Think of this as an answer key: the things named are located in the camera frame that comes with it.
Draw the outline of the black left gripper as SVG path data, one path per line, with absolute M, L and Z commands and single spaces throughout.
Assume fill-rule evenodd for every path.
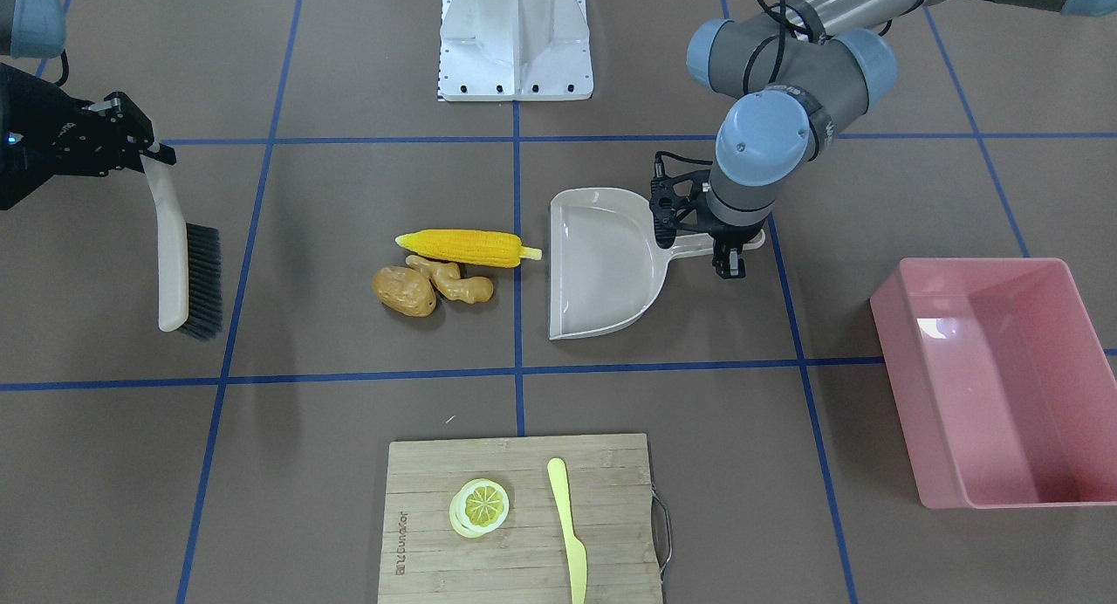
M 698 211 L 701 233 L 714 239 L 712 265 L 719 278 L 745 278 L 747 275 L 743 249 L 758 249 L 762 245 L 762 224 L 734 226 L 714 215 L 712 211 Z

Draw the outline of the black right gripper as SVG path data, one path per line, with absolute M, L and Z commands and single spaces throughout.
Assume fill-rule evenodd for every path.
M 175 148 L 156 141 L 153 122 L 123 92 L 102 100 L 71 98 L 51 82 L 3 65 L 3 174 L 8 210 L 56 175 L 105 178 L 175 166 Z

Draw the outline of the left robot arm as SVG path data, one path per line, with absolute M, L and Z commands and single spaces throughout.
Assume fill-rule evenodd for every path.
M 715 19 L 694 32 L 691 78 L 734 100 L 709 174 L 688 198 L 719 277 L 744 276 L 745 246 L 762 233 L 782 182 L 891 90 L 898 63 L 885 23 L 942 1 L 777 0 L 746 22 Z M 1114 0 L 978 1 L 1077 17 L 1114 11 Z

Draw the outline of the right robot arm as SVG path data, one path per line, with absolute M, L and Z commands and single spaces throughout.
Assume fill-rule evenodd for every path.
M 3 0 L 3 55 L 58 58 L 67 71 L 61 2 Z M 153 122 L 123 92 L 80 100 L 64 92 L 59 80 L 4 64 L 1 93 L 4 210 L 56 175 L 106 178 L 124 169 L 147 178 L 155 201 L 170 196 L 175 150 L 160 142 Z

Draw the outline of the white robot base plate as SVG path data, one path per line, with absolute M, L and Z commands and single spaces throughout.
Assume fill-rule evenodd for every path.
M 436 98 L 589 100 L 586 0 L 442 0 Z

